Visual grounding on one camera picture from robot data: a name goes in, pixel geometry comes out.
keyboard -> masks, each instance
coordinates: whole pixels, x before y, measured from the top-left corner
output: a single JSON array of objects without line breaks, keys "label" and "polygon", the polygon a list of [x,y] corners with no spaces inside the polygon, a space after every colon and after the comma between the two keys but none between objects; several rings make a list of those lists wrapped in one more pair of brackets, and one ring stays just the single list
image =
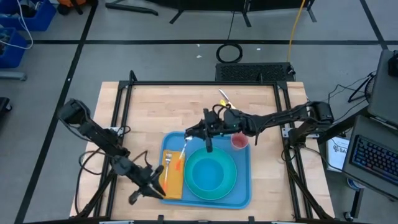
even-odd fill
[{"label": "keyboard", "polygon": [[351,163],[398,185],[398,153],[357,135]]}]

teal bowl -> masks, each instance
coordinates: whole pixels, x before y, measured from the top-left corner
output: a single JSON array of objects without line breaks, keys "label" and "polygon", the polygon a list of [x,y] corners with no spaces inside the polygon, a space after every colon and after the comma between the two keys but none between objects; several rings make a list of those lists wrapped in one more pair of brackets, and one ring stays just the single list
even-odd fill
[{"label": "teal bowl", "polygon": [[225,197],[236,182],[236,165],[232,157],[221,149],[213,147],[196,150],[186,161],[185,183],[190,191],[204,200]]}]

utensil handle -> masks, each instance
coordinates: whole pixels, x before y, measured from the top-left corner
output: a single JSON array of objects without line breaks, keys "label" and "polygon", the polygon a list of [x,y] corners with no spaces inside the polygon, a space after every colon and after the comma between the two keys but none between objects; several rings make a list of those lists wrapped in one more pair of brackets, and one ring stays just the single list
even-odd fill
[{"label": "utensil handle", "polygon": [[167,191],[167,174],[169,173],[169,165],[167,164],[166,166],[166,174],[164,176],[164,182],[163,182],[163,190],[164,192]]},{"label": "utensil handle", "polygon": [[231,105],[232,109],[236,109],[236,107],[230,101],[228,103],[229,103],[229,105]]}]

wooden tabletop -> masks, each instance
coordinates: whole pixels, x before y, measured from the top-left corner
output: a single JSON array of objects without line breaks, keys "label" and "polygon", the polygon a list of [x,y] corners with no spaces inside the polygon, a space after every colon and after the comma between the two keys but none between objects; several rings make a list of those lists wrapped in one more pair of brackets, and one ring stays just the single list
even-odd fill
[{"label": "wooden tabletop", "polygon": [[[118,83],[104,82],[99,94],[94,120],[102,127],[109,127],[114,108]],[[292,107],[307,102],[303,83],[288,83]],[[132,90],[127,125],[131,132],[126,134],[123,146],[131,151],[130,159],[148,150],[148,162],[159,163],[160,146],[163,137],[171,131],[184,131],[203,118],[203,108],[209,108],[222,99],[218,88],[222,88],[235,107],[249,114],[269,114],[277,111],[274,91],[271,86],[134,86]],[[217,208],[184,207],[165,205],[158,199],[140,198],[133,206],[128,197],[137,190],[135,184],[126,177],[118,177],[112,219],[115,220],[156,220],[164,215],[166,220],[248,220],[254,216],[258,221],[293,220],[293,207],[286,166],[280,158],[282,138],[279,127],[266,129],[260,136],[258,145],[251,144],[252,199],[242,210]],[[318,150],[316,140],[308,139],[307,146]],[[95,150],[88,143],[86,150]],[[330,194],[318,154],[302,150],[302,161],[309,191],[325,211],[334,217]],[[103,156],[95,155],[87,168],[101,172]],[[80,210],[90,200],[98,188],[100,177],[83,171],[80,181],[78,205]],[[305,210],[302,194],[297,188],[302,217]],[[104,193],[104,204],[108,193]]]}]

cable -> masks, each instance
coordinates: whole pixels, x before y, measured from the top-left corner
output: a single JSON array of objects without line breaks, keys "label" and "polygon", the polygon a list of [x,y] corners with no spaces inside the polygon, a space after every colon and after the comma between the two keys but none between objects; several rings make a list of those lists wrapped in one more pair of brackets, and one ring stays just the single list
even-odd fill
[{"label": "cable", "polygon": [[286,62],[290,62],[290,54],[292,53],[292,42],[293,42],[294,31],[296,30],[296,26],[299,21],[301,12],[303,11],[304,3],[305,3],[305,0],[303,0],[303,2],[301,3],[300,10],[298,10],[298,14],[296,17],[296,21],[294,22],[294,25],[293,25],[292,34],[290,35],[290,40],[289,40],[289,52],[287,53]]},{"label": "cable", "polygon": [[96,173],[96,172],[93,172],[93,171],[87,169],[87,168],[84,166],[84,163],[88,162],[88,160],[91,159],[90,157],[87,158],[87,159],[85,160],[84,163],[82,163],[83,157],[84,157],[86,154],[89,154],[89,153],[91,153],[91,155],[92,155],[92,154],[101,154],[101,155],[104,155],[104,156],[109,157],[109,158],[113,158],[113,156],[107,155],[106,153],[99,152],[99,151],[97,151],[97,150],[95,150],[95,151],[86,151],[86,152],[80,154],[80,156],[79,156],[79,165],[80,165],[80,167],[83,168],[83,170],[85,170],[85,171],[87,171],[87,172],[89,172],[89,173],[91,173],[91,174],[93,174],[93,175],[101,175],[102,172]]},{"label": "cable", "polygon": [[351,175],[351,174],[345,172],[345,171],[342,170],[342,169],[339,169],[339,168],[337,168],[337,167],[335,167],[335,166],[332,166],[332,165],[328,162],[328,160],[327,160],[320,152],[318,152],[317,150],[311,149],[311,148],[309,148],[309,147],[303,147],[303,149],[306,149],[306,150],[309,150],[309,151],[312,151],[312,152],[317,153],[317,154],[321,157],[321,159],[322,159],[326,164],[328,164],[331,168],[334,168],[334,169],[340,171],[341,173],[347,175],[349,178],[356,179],[356,180],[358,180],[359,182],[363,183],[364,185],[367,185],[367,186],[370,187],[370,188],[377,189],[375,186],[373,186],[373,185],[367,183],[366,181],[363,181],[363,180],[361,180],[361,179],[359,179],[359,178],[357,178],[357,177],[355,177],[355,176],[353,176],[353,175]]},{"label": "cable", "polygon": [[350,127],[348,130],[344,131],[344,134],[347,134],[348,132],[350,132],[352,128],[353,127]]},{"label": "cable", "polygon": [[3,41],[1,41],[1,40],[0,40],[0,43],[2,43],[2,44],[4,44],[4,45],[7,45],[7,46],[17,47],[17,48],[20,48],[20,49],[28,50],[28,49],[31,49],[31,48],[33,47],[33,38],[32,38],[32,35],[31,35],[30,32],[29,32],[29,29],[28,29],[27,26],[26,26],[26,23],[25,23],[25,20],[24,20],[24,16],[23,16],[23,13],[22,13],[21,3],[19,2],[19,0],[16,0],[16,1],[18,2],[19,12],[20,12],[20,17],[18,18],[18,21],[19,21],[19,23],[21,24],[22,28],[24,28],[24,29],[26,30],[26,32],[28,33],[28,35],[29,35],[29,38],[30,38],[30,46],[29,46],[29,47],[21,47],[21,46],[18,46],[18,45],[13,45],[13,44],[5,43],[5,42],[3,42]]},{"label": "cable", "polygon": [[234,23],[234,17],[235,17],[235,11],[234,11],[233,14],[232,14],[231,26],[229,27],[229,33],[228,33],[228,38],[227,38],[227,40],[229,40],[229,36],[231,35],[232,24]]},{"label": "cable", "polygon": [[354,106],[352,106],[350,109],[348,109],[348,111],[347,111],[343,116],[341,116],[341,117],[339,117],[338,119],[336,119],[335,122],[338,121],[338,120],[340,120],[340,119],[343,118],[344,116],[346,116],[346,115],[348,114],[348,112],[350,112],[350,111],[351,111],[352,109],[354,109],[356,106],[358,106],[358,105],[360,105],[361,103],[363,103],[365,100],[366,100],[366,99],[364,99],[363,101],[361,101],[361,102],[355,104]]},{"label": "cable", "polygon": [[[67,126],[67,128],[68,128],[73,134],[76,134],[76,133],[73,132],[68,126]],[[127,133],[129,133],[129,132],[131,131],[131,127],[126,125],[126,126],[124,126],[124,127],[120,127],[120,128],[118,129],[118,132],[119,132],[122,128],[124,128],[124,132],[123,132],[122,134],[120,134],[119,137],[122,137],[122,136],[124,136],[125,134],[127,134]],[[96,172],[93,172],[93,171],[87,169],[87,168],[85,167],[86,164],[87,164],[87,162],[88,162],[95,154],[101,154],[101,155],[104,155],[104,156],[108,156],[108,157],[110,157],[110,158],[113,158],[113,156],[110,156],[110,155],[107,155],[106,153],[100,152],[100,150],[101,150],[100,148],[97,148],[97,150],[95,150],[95,151],[86,151],[86,152],[82,153],[82,154],[79,156],[79,161],[78,161],[78,162],[79,162],[79,165],[80,165],[80,170],[79,170],[79,173],[78,173],[78,175],[77,175],[76,190],[75,190],[75,211],[76,211],[76,214],[79,214],[79,209],[78,209],[78,205],[77,205],[77,198],[78,198],[78,193],[79,193],[79,185],[80,185],[81,173],[83,172],[83,170],[85,170],[85,171],[87,171],[87,172],[89,172],[89,173],[91,173],[91,174],[93,174],[93,175],[101,175],[101,174],[102,174],[102,172],[96,173]],[[89,153],[91,153],[91,155],[89,155],[89,156],[87,157],[87,159],[86,159],[84,162],[82,162],[83,156],[86,155],[86,154],[89,154]],[[133,160],[133,162],[134,162],[136,159],[138,159],[139,157],[141,157],[144,153],[147,153],[147,151],[144,151],[143,153],[139,154],[139,155]]]},{"label": "cable", "polygon": [[333,143],[335,143],[335,145],[336,145],[336,146],[338,146],[338,147],[342,147],[343,149],[347,149],[347,147],[340,146],[339,144],[337,144],[337,143],[335,142],[335,140],[333,140],[333,138],[331,138],[330,140],[331,140],[331,141],[333,141]]},{"label": "cable", "polygon": [[281,152],[281,154],[280,154],[280,158],[281,158],[283,161],[285,161],[285,162],[292,162],[292,160],[296,157],[296,153],[295,153],[289,160],[286,160],[286,159],[284,159],[284,157],[283,157],[285,151],[286,151],[286,149],[282,150],[282,152]]},{"label": "cable", "polygon": [[[233,12],[233,15],[232,15],[231,25],[230,25],[230,27],[229,27],[229,33],[228,33],[228,38],[227,38],[227,40],[229,40],[229,37],[230,37],[230,35],[231,35],[232,25],[233,25],[233,23],[234,23],[234,17],[235,17],[235,12]],[[224,48],[224,47],[226,47],[226,46],[235,47],[235,48],[237,48],[237,50],[239,51],[239,56],[238,56],[235,60],[232,60],[232,61],[224,61],[223,59],[221,59],[221,57],[220,57],[221,49]],[[234,44],[234,43],[226,43],[226,44],[223,44],[223,45],[221,45],[221,46],[217,49],[217,52],[216,52],[216,58],[217,58],[217,60],[218,60],[219,62],[221,62],[221,63],[238,63],[238,62],[240,62],[240,61],[242,60],[242,57],[243,57],[243,49],[242,49],[242,47],[241,47],[239,44]]]},{"label": "cable", "polygon": [[[368,77],[368,75],[367,75],[366,77],[360,78],[359,80],[356,80],[355,82],[353,82],[352,84],[350,84],[350,85],[348,85],[348,86],[343,86],[343,85],[337,84],[337,85],[335,86],[335,89],[334,89],[333,91],[331,91],[331,92],[328,93],[328,98],[326,98],[326,99],[324,99],[324,100],[321,100],[321,101],[328,100],[328,103],[330,104],[330,99],[333,98],[334,96],[336,96],[337,94],[339,94],[339,93],[341,93],[341,92],[343,92],[343,91],[345,91],[345,90],[347,90],[347,89],[348,89],[348,90],[353,90],[353,91],[355,91],[354,89],[351,89],[351,88],[349,88],[349,87],[355,85],[357,82],[359,82],[359,81],[361,81],[361,80],[364,80],[364,79],[367,78],[367,77]],[[334,92],[337,90],[337,88],[338,88],[339,86],[342,87],[343,90],[341,90],[341,91],[335,93],[333,96],[330,96],[332,93],[334,93]]]},{"label": "cable", "polygon": [[[224,61],[223,59],[221,59],[221,57],[220,57],[220,51],[221,51],[222,48],[224,48],[224,47],[226,47],[226,46],[236,47],[236,48],[238,49],[238,51],[239,51],[239,56],[238,56],[236,59],[232,60],[232,61]],[[240,62],[240,61],[242,60],[242,58],[243,58],[243,49],[242,49],[242,47],[241,47],[239,44],[235,44],[235,43],[223,44],[223,45],[221,45],[221,46],[217,49],[216,58],[217,58],[217,60],[218,60],[219,62],[221,62],[221,63],[238,63],[238,62]]]},{"label": "cable", "polygon": [[79,185],[80,185],[80,176],[81,173],[83,172],[84,166],[87,164],[87,162],[96,154],[100,151],[100,148],[97,148],[97,150],[95,150],[91,155],[89,155],[87,157],[87,159],[84,161],[84,163],[81,165],[80,170],[79,170],[79,174],[77,175],[77,182],[76,182],[76,190],[75,190],[75,211],[76,214],[79,214],[79,209],[78,209],[78,205],[77,205],[77,198],[78,198],[78,194],[79,194]]}]

